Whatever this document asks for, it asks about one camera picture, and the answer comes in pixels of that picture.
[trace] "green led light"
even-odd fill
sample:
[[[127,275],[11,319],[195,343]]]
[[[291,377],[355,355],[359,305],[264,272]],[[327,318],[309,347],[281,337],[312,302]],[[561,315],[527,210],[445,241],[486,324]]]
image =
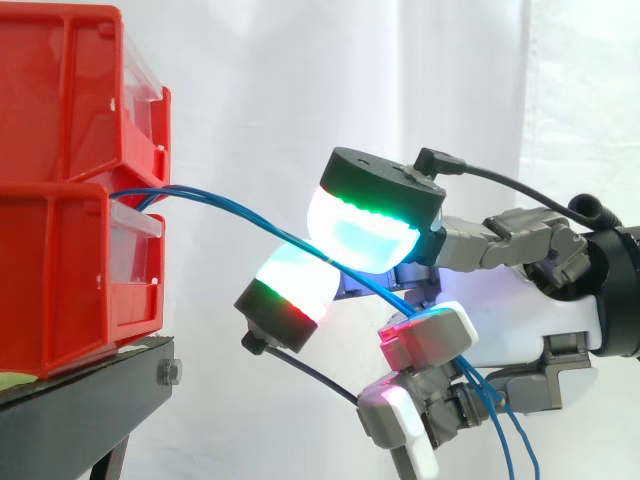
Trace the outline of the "green led light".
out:
[[[420,237],[407,223],[361,210],[322,188],[311,201],[307,225],[326,255],[368,273],[384,273],[395,267]]]
[[[315,322],[324,317],[340,285],[338,270],[288,243],[273,252],[256,278]]]

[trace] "white backdrop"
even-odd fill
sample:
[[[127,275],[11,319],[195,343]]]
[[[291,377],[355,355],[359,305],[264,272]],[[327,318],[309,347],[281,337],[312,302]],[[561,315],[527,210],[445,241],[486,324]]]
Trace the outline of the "white backdrop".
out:
[[[580,2],[621,20],[621,37],[617,27],[603,37],[568,0],[115,3],[173,92],[174,182],[232,197],[301,236],[337,145],[405,163],[430,146],[514,176],[523,147],[526,181],[561,200],[592,190],[638,221],[629,206],[633,178],[603,166],[605,156],[624,152],[616,156],[622,166],[639,145],[626,103],[638,88],[637,72],[625,70],[638,46],[633,15],[607,17],[614,4],[623,12],[631,2]],[[575,16],[591,30],[568,28]],[[593,48],[617,70],[587,69]],[[597,94],[607,82],[627,90]],[[595,134],[617,128],[620,114],[620,135]],[[576,121],[581,129],[570,137],[563,129]],[[605,172],[615,190],[601,183]],[[480,220],[515,202],[481,180],[446,180],[450,214]],[[158,210],[168,224],[165,330],[176,336],[185,371],[173,398],[132,435],[123,479],[395,478],[344,400],[239,345],[246,327],[233,302],[278,242],[207,207],[169,200]],[[376,299],[335,305],[302,359],[357,392],[385,372],[375,331],[390,313]],[[523,421],[546,479],[637,477],[637,362],[598,363],[598,384],[573,410]],[[517,472],[532,476],[505,428]],[[442,478],[506,478],[490,424],[462,432],[438,458]]]

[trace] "red plastic drawer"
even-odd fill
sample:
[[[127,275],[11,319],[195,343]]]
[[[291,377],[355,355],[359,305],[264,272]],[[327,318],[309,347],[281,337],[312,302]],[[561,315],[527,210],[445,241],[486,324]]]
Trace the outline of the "red plastic drawer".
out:
[[[0,372],[45,378],[162,327],[164,222],[112,202],[0,185]]]
[[[0,2],[0,65],[0,181],[169,183],[170,93],[117,8]]]

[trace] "blue cable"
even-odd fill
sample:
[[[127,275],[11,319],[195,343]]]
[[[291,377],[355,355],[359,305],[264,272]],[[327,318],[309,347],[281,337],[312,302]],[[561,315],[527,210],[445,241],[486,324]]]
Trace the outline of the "blue cable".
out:
[[[191,189],[190,187],[180,187],[180,188],[189,188],[189,190],[193,190],[194,192],[196,191],[196,189]],[[280,230],[279,228],[275,227],[272,223],[268,222],[266,219],[262,218],[260,215],[252,212],[246,207],[240,204],[237,204],[236,202],[229,200],[225,197],[215,195],[213,193],[209,193],[209,192],[203,192],[203,193],[206,193],[206,196],[201,194],[196,194],[196,193],[193,193],[192,191],[186,191],[186,190],[181,191],[181,190],[175,190],[175,189],[169,190],[169,189],[160,189],[160,188],[135,188],[135,189],[122,190],[120,192],[112,193],[111,198],[120,198],[120,197],[131,196],[131,195],[149,195],[149,194],[169,195],[169,196],[185,198],[188,200],[193,200],[196,202],[204,203],[206,205],[212,205],[214,207],[221,208],[222,210],[225,210],[229,213],[233,213],[234,215],[237,215],[239,217],[242,217],[248,220],[254,225],[275,235],[276,237],[286,242],[289,242],[297,246],[298,248],[302,249],[303,251],[319,258],[323,262],[330,263],[341,272],[344,272],[345,275],[348,275],[349,277],[353,278],[355,281],[357,281],[364,287],[378,294],[380,297],[382,297],[384,300],[386,300],[393,307],[395,307],[405,315],[410,316],[415,313],[413,306],[407,301],[405,301],[404,299],[394,295],[393,293],[389,292],[386,288],[381,287],[380,285],[374,283],[368,278],[363,277],[362,275],[350,269],[349,267],[346,267],[334,260],[331,260],[327,255],[322,253],[320,250],[318,250],[314,246],[308,244],[304,240],[301,240],[295,235],[292,235],[288,232],[284,232]]]
[[[478,381],[480,382],[480,385],[482,386],[482,390],[485,391],[487,393],[487,395],[490,396],[490,398],[493,398],[493,400],[496,403],[502,403],[503,402],[503,398],[502,396],[496,391],[495,388],[493,388],[491,386],[491,384],[489,382],[487,382],[487,380],[480,374],[480,372],[478,372],[470,363],[469,361],[464,358],[463,356],[459,356],[457,357],[456,361],[458,362],[458,365],[462,366],[462,368],[464,370],[467,370],[471,375],[473,375],[475,378],[478,379]],[[520,425],[520,422],[518,421],[518,418],[516,417],[513,409],[511,408],[511,406],[505,402],[504,404],[504,410],[507,413],[507,415],[509,416],[509,418],[511,419],[511,421],[513,422],[514,427],[516,428],[516,430],[518,431],[518,433],[520,434],[520,436],[522,437],[522,442],[524,443],[525,448],[527,449],[527,453],[529,454],[529,458],[531,459],[531,463],[533,464],[533,470],[535,472],[535,479],[536,480],[540,480],[540,464],[538,463],[538,459],[536,458],[536,454],[533,451],[533,447],[531,446],[531,442],[529,441],[529,437],[527,436],[527,434],[525,433],[524,429],[522,428],[522,425]]]
[[[496,427],[496,431],[498,432],[500,443],[502,444],[502,451],[504,452],[504,458],[507,462],[507,470],[509,471],[509,480],[515,480],[516,475],[513,470],[513,462],[511,460],[511,452],[509,451],[509,443],[507,442],[507,437],[504,434],[504,430],[502,430],[502,425],[500,425],[500,420],[498,420],[498,414],[496,413],[496,409],[493,406],[493,401],[486,394],[486,392],[484,392],[480,388],[480,385],[476,383],[465,364],[459,359],[456,359],[456,363],[458,364],[458,367],[460,368],[464,376],[467,378],[469,384],[471,384],[473,390],[475,390],[476,394],[478,394],[478,397],[480,397],[480,400],[482,400],[484,407],[487,409],[487,412],[491,417],[491,421],[493,422],[493,425]]]
[[[125,196],[134,196],[134,195],[146,196],[146,198],[143,199],[143,201],[137,207],[139,211],[143,211],[145,208],[151,205],[159,196],[168,195],[168,196],[174,196],[179,198],[185,198],[187,200],[204,203],[206,205],[211,205],[211,206],[220,208],[222,210],[225,210],[229,213],[232,213],[234,215],[237,215],[241,218],[244,218],[245,220],[248,220],[254,225],[262,228],[263,230],[271,233],[272,235],[275,235],[276,237],[297,246],[301,250],[309,253],[310,255],[313,255],[319,258],[323,262],[327,262],[333,265],[335,268],[343,272],[345,275],[351,277],[356,282],[360,283],[362,286],[376,293],[383,300],[385,300],[387,303],[395,307],[397,310],[402,312],[407,317],[415,315],[416,313],[416,310],[413,307],[413,305],[411,305],[404,299],[394,295],[386,288],[372,282],[368,278],[363,277],[358,272],[350,269],[349,267],[346,267],[345,265],[342,265],[330,259],[327,255],[322,253],[313,245],[308,244],[304,240],[301,240],[300,238],[296,237],[295,235],[292,235],[288,232],[285,232],[277,228],[275,225],[273,225],[271,222],[269,222],[265,218],[261,217],[260,215],[253,212],[252,210],[244,207],[243,205],[234,202],[233,200],[222,197],[220,195],[216,195],[211,192],[207,192],[207,191],[200,190],[193,187],[186,187],[182,185],[171,185],[164,188],[135,188],[135,189],[129,189],[129,190],[122,190],[120,192],[115,192],[115,193],[112,193],[110,196],[111,198],[115,199],[115,198],[120,198]],[[461,355],[458,356],[456,358],[456,362],[458,364],[458,367],[462,371],[462,373],[465,375],[465,377],[471,384],[472,388],[476,391],[481,401],[487,408],[487,411],[489,412],[489,416],[491,417],[491,420],[496,427],[496,430],[498,432],[498,437],[500,438],[500,443],[502,444],[502,448],[505,454],[505,459],[507,461],[507,468],[509,470],[509,479],[514,480],[515,476],[513,472],[513,463],[511,461],[509,446],[508,446],[506,437],[504,435],[504,431],[502,430],[502,426],[500,425],[500,422],[498,420],[495,407],[493,406],[493,401],[501,403],[503,399],[500,396],[500,394],[496,392],[491,385],[489,385],[489,383],[484,379],[484,377],[482,377],[482,375],[464,357],[462,357]],[[478,385],[478,383],[474,380],[473,378],[474,376],[478,379],[478,381],[480,382],[480,385]],[[511,421],[514,423],[516,430],[518,431],[518,433],[523,439],[523,442],[527,448],[527,452],[529,453],[529,456],[531,457],[531,461],[533,462],[533,465],[534,465],[534,469],[536,472],[536,480],[539,480],[540,468],[539,468],[536,456],[533,452],[533,448],[531,447],[531,444],[529,442],[529,439],[526,433],[524,432],[524,429],[522,429],[520,423],[518,422],[511,407],[509,407],[508,405],[505,405],[505,411],[509,415],[509,418],[511,418]]]

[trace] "bolt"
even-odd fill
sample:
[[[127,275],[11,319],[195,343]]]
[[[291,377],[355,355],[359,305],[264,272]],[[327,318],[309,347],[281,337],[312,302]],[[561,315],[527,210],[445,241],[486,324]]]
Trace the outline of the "bolt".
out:
[[[157,380],[159,385],[178,385],[182,380],[182,360],[165,358],[158,364]]]
[[[502,401],[500,402],[500,406],[504,407],[507,404],[507,394],[500,390],[498,394],[502,397]]]

